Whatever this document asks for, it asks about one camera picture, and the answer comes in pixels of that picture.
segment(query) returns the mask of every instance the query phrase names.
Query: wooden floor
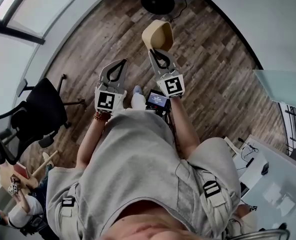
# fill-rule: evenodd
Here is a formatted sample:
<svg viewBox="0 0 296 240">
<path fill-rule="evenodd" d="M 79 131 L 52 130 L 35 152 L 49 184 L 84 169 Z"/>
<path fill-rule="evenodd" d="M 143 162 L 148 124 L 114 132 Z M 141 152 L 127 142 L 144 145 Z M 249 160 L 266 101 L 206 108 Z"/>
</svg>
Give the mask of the wooden floor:
<svg viewBox="0 0 296 240">
<path fill-rule="evenodd" d="M 155 19 L 170 20 L 185 6 L 177 0 L 171 15 L 159 16 L 142 8 L 140 0 L 103 0 L 64 44 L 47 77 L 56 86 L 61 74 L 68 79 L 62 100 L 86 99 L 82 105 L 66 107 L 72 126 L 61 128 L 55 143 L 41 149 L 35 143 L 22 161 L 34 171 L 42 162 L 42 151 L 60 151 L 57 166 L 75 165 L 78 147 L 94 116 L 94 93 L 98 74 L 108 63 L 127 58 L 126 89 L 129 105 L 135 85 L 147 95 L 156 88 L 142 31 Z M 170 52 L 184 75 L 183 103 L 201 141 L 228 136 L 238 147 L 252 134 L 285 152 L 285 137 L 277 104 L 271 102 L 256 79 L 256 65 L 245 46 L 203 0 L 188 1 L 188 8 L 171 23 L 175 38 Z"/>
</svg>

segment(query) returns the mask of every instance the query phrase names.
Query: desk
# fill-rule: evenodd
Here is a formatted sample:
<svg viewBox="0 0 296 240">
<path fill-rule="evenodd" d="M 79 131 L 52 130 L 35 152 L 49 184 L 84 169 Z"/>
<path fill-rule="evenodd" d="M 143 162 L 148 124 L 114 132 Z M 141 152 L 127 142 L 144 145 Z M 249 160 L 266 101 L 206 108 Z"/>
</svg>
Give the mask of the desk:
<svg viewBox="0 0 296 240">
<path fill-rule="evenodd" d="M 247 169 L 238 170 L 243 171 L 239 180 L 249 188 L 241 199 L 251 206 L 257 206 L 258 229 L 275 229 L 281 223 L 287 223 L 289 240 L 296 240 L 296 161 L 254 136 L 250 135 L 248 142 L 258 149 L 258 153 L 246 156 L 249 161 L 250 155 L 253 155 L 253 162 Z M 237 169 L 247 164 L 240 155 L 233 160 Z M 269 163 L 269 170 L 262 176 L 262 166 L 266 163 Z"/>
<path fill-rule="evenodd" d="M 30 192 L 30 190 L 28 189 L 28 187 L 35 189 L 38 185 L 39 182 L 38 180 L 32 176 L 31 173 L 28 173 L 30 178 L 24 178 L 22 175 L 20 175 L 19 173 L 17 173 L 14 168 L 13 165 L 9 164 L 7 161 L 4 164 L 0 164 L 0 183 L 1 186 L 8 191 L 9 186 L 11 185 L 11 176 L 15 175 L 16 177 L 18 177 L 21 181 L 21 185 L 22 185 L 22 192 L 24 195 L 28 194 Z"/>
</svg>

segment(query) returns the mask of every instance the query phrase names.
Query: door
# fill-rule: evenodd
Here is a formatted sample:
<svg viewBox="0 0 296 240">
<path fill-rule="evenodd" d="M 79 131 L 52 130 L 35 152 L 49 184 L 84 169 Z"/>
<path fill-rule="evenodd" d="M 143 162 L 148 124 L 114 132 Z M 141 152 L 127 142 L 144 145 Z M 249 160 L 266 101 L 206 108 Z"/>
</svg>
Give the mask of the door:
<svg viewBox="0 0 296 240">
<path fill-rule="evenodd" d="M 296 72 L 254 70 L 257 78 L 274 102 L 296 107 Z"/>
</svg>

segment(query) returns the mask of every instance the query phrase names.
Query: gray t-shirt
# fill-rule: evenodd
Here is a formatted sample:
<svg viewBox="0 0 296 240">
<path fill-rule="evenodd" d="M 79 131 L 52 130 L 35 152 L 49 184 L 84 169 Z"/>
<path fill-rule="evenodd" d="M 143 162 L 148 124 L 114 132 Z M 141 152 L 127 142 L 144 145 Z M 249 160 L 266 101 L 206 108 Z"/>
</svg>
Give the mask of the gray t-shirt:
<svg viewBox="0 0 296 240">
<path fill-rule="evenodd" d="M 215 176 L 221 198 L 205 198 L 204 178 L 209 175 Z M 240 200 L 237 172 L 223 139 L 208 139 L 188 160 L 180 159 L 168 125 L 153 113 L 137 110 L 109 120 L 84 171 L 50 171 L 47 217 L 62 238 L 61 201 L 72 185 L 79 210 L 70 228 L 83 240 L 104 234 L 125 207 L 140 200 L 163 206 L 191 232 L 217 237 Z"/>
</svg>

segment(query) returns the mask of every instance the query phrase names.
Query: beige bowl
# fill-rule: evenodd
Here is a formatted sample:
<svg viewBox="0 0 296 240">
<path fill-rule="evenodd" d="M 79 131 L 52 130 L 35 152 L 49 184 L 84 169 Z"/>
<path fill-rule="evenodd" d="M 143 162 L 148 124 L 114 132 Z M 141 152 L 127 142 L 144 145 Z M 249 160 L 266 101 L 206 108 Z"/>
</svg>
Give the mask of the beige bowl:
<svg viewBox="0 0 296 240">
<path fill-rule="evenodd" d="M 156 48 L 169 51 L 173 45 L 170 23 L 156 19 L 142 32 L 142 40 L 148 50 Z"/>
</svg>

